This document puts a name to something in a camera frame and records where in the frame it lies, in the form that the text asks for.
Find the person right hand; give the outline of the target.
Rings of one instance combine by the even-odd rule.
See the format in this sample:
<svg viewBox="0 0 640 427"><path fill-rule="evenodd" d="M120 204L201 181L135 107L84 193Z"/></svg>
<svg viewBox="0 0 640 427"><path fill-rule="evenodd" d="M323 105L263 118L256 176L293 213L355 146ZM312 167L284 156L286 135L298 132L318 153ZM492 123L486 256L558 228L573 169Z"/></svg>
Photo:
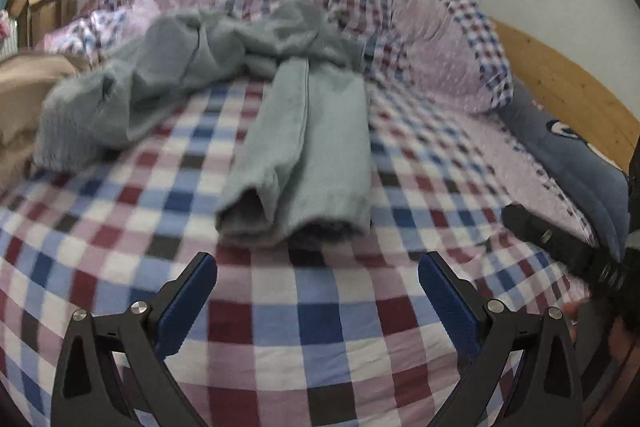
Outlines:
<svg viewBox="0 0 640 427"><path fill-rule="evenodd" d="M580 332L586 330L582 327L579 318L580 309L587 306L588 300L582 299L579 303L567 303L563 307L563 313L570 323L570 338L577 345ZM608 330L608 350L610 355L618 363L630 363L634 369L639 368L639 338L627 331L624 321L617 317Z"/></svg>

